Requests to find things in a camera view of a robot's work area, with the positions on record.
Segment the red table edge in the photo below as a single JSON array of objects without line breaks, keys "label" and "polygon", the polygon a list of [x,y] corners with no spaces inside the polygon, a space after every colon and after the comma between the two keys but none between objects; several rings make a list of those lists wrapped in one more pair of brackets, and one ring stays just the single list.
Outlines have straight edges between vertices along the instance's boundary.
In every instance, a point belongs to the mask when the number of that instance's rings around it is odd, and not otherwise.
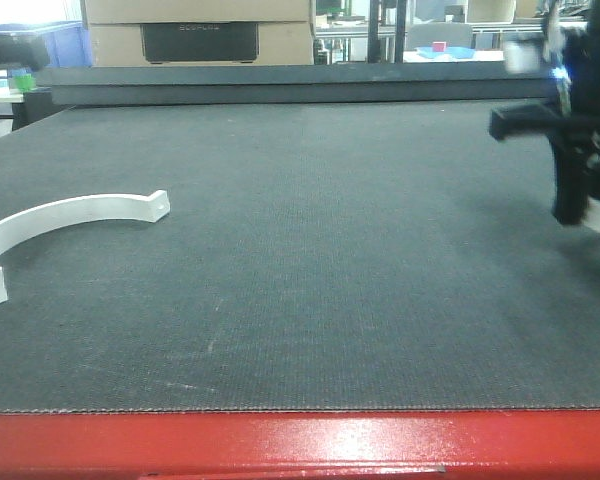
[{"label": "red table edge", "polygon": [[600,478],[600,410],[0,414],[0,479]]}]

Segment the gray mat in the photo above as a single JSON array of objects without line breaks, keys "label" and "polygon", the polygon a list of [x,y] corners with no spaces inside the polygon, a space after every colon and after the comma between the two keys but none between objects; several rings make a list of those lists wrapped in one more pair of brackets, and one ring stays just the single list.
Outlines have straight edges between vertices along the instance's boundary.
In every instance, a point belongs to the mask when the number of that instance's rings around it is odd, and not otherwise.
[{"label": "gray mat", "polygon": [[0,218],[169,192],[0,258],[0,411],[600,407],[600,236],[488,103],[76,110],[0,140]]}]

